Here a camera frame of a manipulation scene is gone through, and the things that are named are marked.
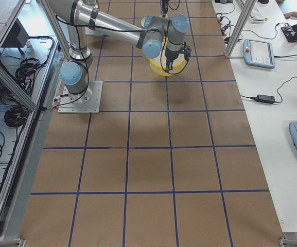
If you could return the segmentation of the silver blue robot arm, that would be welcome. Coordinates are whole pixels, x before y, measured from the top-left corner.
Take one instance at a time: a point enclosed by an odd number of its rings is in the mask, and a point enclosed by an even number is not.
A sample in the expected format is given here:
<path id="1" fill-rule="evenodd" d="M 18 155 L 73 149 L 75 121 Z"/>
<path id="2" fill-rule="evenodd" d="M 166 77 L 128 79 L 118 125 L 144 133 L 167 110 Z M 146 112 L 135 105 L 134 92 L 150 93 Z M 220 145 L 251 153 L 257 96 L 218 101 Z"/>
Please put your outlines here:
<path id="1" fill-rule="evenodd" d="M 184 41 L 189 26 L 188 17 L 179 14 L 172 19 L 148 15 L 143 28 L 132 25 L 99 8 L 85 4 L 83 1 L 48 1 L 49 7 L 68 28 L 70 56 L 75 61 L 91 60 L 92 54 L 87 47 L 85 28 L 96 30 L 103 35 L 129 43 L 141 49 L 147 58 L 156 58 L 165 52 L 165 72 L 173 70 L 173 62 L 184 55 L 189 60 L 191 48 Z"/>

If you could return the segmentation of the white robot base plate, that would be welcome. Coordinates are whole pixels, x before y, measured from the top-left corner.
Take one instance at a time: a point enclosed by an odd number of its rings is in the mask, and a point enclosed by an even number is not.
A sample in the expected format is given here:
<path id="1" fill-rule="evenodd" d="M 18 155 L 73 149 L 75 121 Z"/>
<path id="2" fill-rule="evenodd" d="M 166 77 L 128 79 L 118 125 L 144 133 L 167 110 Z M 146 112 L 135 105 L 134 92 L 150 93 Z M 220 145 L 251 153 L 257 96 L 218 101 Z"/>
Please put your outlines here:
<path id="1" fill-rule="evenodd" d="M 58 113 L 60 114 L 86 114 L 93 113 L 98 114 L 100 111 L 101 95 L 102 95 L 103 81 L 95 80 L 89 82 L 89 87 L 85 94 L 82 96 L 73 95 L 68 92 L 66 86 L 64 86 L 63 94 L 67 94 L 66 97 L 62 97 L 60 105 L 58 107 Z"/>

